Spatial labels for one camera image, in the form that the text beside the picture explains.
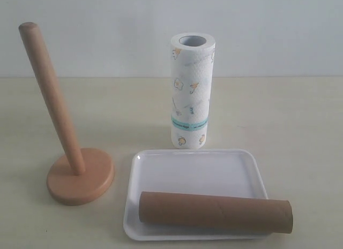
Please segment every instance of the table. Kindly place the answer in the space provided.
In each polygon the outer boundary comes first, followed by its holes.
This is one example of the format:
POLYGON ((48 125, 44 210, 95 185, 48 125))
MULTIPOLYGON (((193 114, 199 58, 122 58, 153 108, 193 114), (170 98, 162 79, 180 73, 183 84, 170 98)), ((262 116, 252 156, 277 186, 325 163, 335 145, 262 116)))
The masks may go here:
POLYGON ((204 148, 242 148, 294 229, 263 240, 136 242, 123 230, 133 156, 173 149, 165 78, 61 78, 79 142, 115 161, 89 204, 56 203, 45 181, 63 150, 34 78, 0 79, 0 248, 341 248, 343 77, 214 78, 204 148))

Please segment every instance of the wooden base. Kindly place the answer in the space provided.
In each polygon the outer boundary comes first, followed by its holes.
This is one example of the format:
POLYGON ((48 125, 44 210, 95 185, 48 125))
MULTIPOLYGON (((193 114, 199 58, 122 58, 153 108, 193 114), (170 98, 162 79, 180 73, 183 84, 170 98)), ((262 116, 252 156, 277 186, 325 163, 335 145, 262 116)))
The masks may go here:
POLYGON ((82 148, 86 172, 75 176, 66 156, 50 168, 47 186, 51 196, 64 205, 83 205, 105 193, 114 179, 110 155, 95 148, 82 148))

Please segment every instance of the paper towel holder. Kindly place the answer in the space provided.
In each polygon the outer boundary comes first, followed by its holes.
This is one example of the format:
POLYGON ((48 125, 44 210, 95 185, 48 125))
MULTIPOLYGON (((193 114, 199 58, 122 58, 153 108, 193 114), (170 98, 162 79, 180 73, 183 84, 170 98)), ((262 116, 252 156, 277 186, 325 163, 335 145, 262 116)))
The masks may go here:
POLYGON ((112 158, 96 148, 81 148, 38 25, 25 22, 19 32, 65 155, 50 168, 46 185, 64 205, 83 205, 105 193, 113 182, 112 158))

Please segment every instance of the white tray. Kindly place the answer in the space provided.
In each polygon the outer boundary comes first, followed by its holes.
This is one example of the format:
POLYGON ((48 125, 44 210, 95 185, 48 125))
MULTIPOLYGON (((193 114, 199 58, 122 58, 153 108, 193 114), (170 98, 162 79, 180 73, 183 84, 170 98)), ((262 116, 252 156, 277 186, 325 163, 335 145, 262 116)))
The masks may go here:
POLYGON ((267 199, 256 161, 241 149, 145 150, 132 160, 123 226, 134 240, 218 240, 264 238, 237 233, 141 223, 142 191, 267 199))

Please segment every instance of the label band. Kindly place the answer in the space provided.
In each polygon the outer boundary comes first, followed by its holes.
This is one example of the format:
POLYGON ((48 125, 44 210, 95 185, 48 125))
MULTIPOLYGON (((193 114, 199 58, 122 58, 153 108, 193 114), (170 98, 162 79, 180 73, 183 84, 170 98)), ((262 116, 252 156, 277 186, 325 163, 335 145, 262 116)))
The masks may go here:
POLYGON ((208 119, 205 119, 202 122, 190 124, 190 123, 185 123, 185 122, 179 122, 178 120, 171 117, 171 122, 176 128, 180 130, 187 130, 187 131, 201 130, 207 124, 207 120, 208 119))

